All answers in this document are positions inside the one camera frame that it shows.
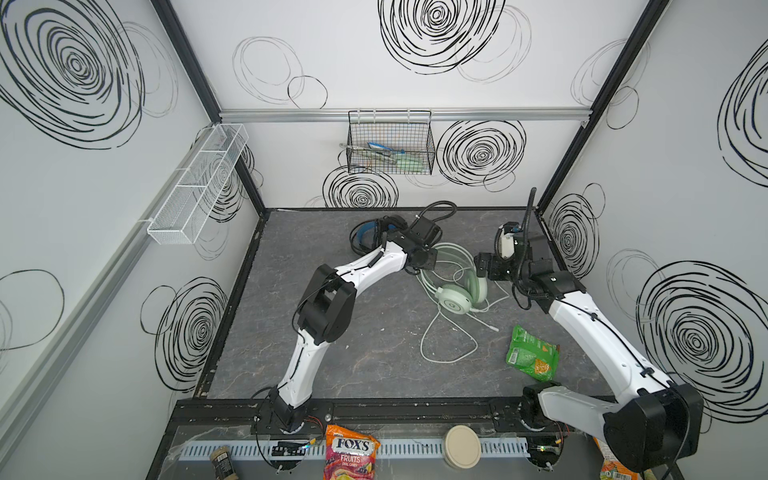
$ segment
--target beige round container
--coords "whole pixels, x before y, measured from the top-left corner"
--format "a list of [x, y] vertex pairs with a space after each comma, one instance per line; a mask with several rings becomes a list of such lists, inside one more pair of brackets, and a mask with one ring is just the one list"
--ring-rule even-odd
[[453, 468], [472, 468], [480, 461], [480, 439], [468, 426], [453, 427], [443, 440], [445, 461]]

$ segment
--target green snack bag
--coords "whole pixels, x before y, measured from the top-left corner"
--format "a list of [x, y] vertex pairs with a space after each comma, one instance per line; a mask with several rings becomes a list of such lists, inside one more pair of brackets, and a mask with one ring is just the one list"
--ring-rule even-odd
[[544, 342], [516, 325], [509, 343], [507, 363], [539, 380], [552, 380], [558, 369], [560, 346]]

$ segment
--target cylindrical container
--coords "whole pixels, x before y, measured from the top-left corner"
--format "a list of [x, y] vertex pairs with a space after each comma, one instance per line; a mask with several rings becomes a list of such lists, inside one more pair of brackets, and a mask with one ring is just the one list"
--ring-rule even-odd
[[210, 461], [214, 464], [216, 480], [238, 480], [230, 459], [230, 448], [226, 445], [219, 447], [210, 454]]
[[480, 439], [466, 425], [457, 425], [448, 430], [443, 443], [443, 456], [453, 468], [472, 468], [480, 461]]

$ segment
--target white mesh basket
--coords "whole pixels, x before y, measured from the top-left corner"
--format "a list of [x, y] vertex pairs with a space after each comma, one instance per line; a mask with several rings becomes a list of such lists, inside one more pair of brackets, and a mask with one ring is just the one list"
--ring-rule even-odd
[[197, 241], [247, 141], [242, 124], [218, 124], [210, 129], [202, 148], [147, 228], [156, 242], [179, 245]]

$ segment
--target mint green headset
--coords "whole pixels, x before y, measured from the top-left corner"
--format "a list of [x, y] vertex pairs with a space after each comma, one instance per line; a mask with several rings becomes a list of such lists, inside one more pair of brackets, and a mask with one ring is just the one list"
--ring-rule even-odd
[[488, 281], [486, 278], [478, 278], [472, 254], [455, 243], [438, 243], [433, 248], [437, 250], [438, 263], [455, 263], [461, 267], [463, 275], [461, 275], [460, 280], [464, 280], [464, 286], [449, 281], [441, 286], [436, 286], [424, 270], [419, 273], [422, 285], [435, 296], [441, 307], [452, 313], [464, 315], [469, 312], [480, 311], [477, 305], [485, 302], [488, 297]]

